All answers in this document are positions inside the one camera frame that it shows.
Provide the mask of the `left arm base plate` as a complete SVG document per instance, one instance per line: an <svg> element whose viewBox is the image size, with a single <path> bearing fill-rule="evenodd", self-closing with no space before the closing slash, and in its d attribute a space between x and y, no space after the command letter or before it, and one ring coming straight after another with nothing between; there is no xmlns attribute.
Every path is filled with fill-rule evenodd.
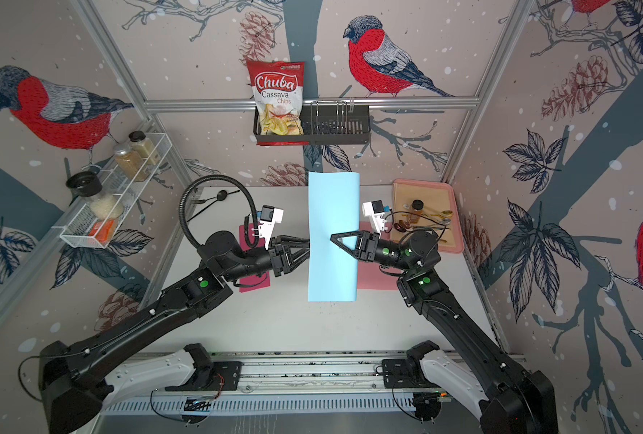
<svg viewBox="0 0 643 434"><path fill-rule="evenodd" d="M196 391L235 391L243 367L244 364L237 361L209 363L196 369L190 378L191 385Z"/></svg>

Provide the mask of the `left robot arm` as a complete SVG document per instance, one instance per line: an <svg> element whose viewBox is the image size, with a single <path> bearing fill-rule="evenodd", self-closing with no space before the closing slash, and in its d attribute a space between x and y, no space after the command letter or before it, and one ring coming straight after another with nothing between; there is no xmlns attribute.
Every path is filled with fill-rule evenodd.
<svg viewBox="0 0 643 434"><path fill-rule="evenodd" d="M230 231L197 248L201 262L158 300L114 327L72 345L56 341L39 354L39 392L51 433L70 433L99 414L113 392L115 368L169 332L202 318L233 293L231 284L271 271L280 277L310 256L307 239L281 235L266 247L243 250Z"/></svg>

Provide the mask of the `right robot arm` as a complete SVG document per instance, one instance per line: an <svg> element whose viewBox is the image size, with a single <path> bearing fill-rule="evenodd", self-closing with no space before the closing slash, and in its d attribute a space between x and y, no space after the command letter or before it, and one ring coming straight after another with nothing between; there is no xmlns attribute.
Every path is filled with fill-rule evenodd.
<svg viewBox="0 0 643 434"><path fill-rule="evenodd" d="M516 362L471 319L435 265L440 236L413 231L402 242L378 233L335 233L330 240L354 259L398 270L404 303L435 326L463 363L448 359L438 345L424 342L408 352L417 375L446 390L480 422L485 433L556 433L556 396L551 381Z"/></svg>

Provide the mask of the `light blue paper sheet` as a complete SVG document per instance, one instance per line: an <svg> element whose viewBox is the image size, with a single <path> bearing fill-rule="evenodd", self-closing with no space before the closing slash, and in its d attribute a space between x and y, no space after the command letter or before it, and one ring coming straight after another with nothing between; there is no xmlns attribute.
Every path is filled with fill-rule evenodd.
<svg viewBox="0 0 643 434"><path fill-rule="evenodd" d="M311 173L308 182L310 302L357 299L357 260L352 256L359 229L360 176L353 172Z"/></svg>

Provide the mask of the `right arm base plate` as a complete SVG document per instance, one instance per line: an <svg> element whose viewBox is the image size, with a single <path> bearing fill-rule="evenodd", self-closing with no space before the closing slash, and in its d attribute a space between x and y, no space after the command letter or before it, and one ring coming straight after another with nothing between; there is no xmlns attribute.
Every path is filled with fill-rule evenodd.
<svg viewBox="0 0 643 434"><path fill-rule="evenodd" d="M440 389L407 359L383 359L378 370L386 389Z"/></svg>

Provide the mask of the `magenta paper sheet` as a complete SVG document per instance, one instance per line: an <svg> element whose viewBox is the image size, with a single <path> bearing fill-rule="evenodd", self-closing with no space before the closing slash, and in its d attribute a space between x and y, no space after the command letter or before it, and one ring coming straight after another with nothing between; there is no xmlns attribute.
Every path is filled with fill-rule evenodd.
<svg viewBox="0 0 643 434"><path fill-rule="evenodd" d="M239 244L243 251L250 250L250 247L247 244L247 239L252 240L252 238L254 238L254 226L252 224L247 224L247 226L241 225L239 227ZM238 289L240 293L251 292L256 289L264 289L270 286L271 276L269 271L261 275L240 278L240 280L238 280Z"/></svg>

